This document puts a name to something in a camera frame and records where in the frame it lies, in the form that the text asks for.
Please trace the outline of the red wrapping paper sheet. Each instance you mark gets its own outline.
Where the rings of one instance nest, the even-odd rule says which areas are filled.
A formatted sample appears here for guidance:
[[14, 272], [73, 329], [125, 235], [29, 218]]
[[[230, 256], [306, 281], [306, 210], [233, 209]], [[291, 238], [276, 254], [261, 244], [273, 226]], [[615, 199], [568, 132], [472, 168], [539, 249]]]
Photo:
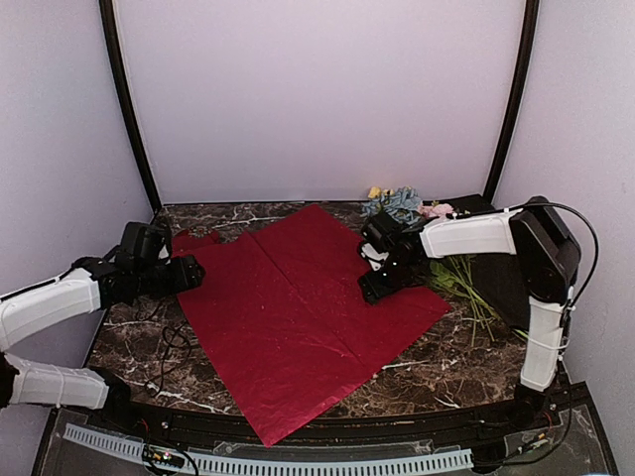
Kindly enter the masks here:
[[266, 446], [354, 392], [449, 310], [425, 288], [367, 303], [358, 242], [318, 205], [228, 243], [175, 238], [175, 250], [205, 271], [180, 305]]

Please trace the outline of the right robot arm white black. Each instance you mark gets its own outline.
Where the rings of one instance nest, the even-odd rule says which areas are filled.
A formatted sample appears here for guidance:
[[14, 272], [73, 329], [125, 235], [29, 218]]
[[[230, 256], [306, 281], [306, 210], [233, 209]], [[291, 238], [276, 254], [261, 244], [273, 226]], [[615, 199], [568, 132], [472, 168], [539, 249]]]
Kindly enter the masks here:
[[534, 196], [512, 207], [446, 212], [407, 225], [381, 211], [366, 219], [359, 256], [370, 269], [358, 280], [375, 304], [414, 282], [413, 267], [444, 258], [504, 254], [516, 258], [528, 296], [529, 324], [520, 386], [545, 392], [569, 345], [571, 314], [585, 284], [577, 280], [581, 248], [559, 213], [560, 203]]

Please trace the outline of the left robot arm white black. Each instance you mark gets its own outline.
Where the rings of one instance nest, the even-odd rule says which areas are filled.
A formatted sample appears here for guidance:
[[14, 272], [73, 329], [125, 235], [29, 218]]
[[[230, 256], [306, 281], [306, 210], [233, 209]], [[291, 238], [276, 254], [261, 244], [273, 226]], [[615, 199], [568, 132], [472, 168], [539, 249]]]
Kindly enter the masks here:
[[67, 272], [1, 298], [1, 407], [42, 405], [100, 410], [119, 432], [140, 423], [139, 409], [123, 396], [126, 385], [104, 370], [69, 368], [9, 353], [26, 338], [70, 318], [133, 304], [139, 297], [165, 298], [202, 285], [205, 270], [192, 255], [137, 269], [100, 258], [77, 260]]

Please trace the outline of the pink fake rose bunch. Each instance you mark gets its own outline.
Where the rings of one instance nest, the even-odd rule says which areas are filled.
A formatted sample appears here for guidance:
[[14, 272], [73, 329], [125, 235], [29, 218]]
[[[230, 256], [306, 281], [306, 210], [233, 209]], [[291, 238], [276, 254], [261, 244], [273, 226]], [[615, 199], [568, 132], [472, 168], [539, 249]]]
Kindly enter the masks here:
[[454, 208], [449, 203], [433, 202], [432, 204], [421, 203], [417, 211], [427, 220], [446, 217], [454, 213]]

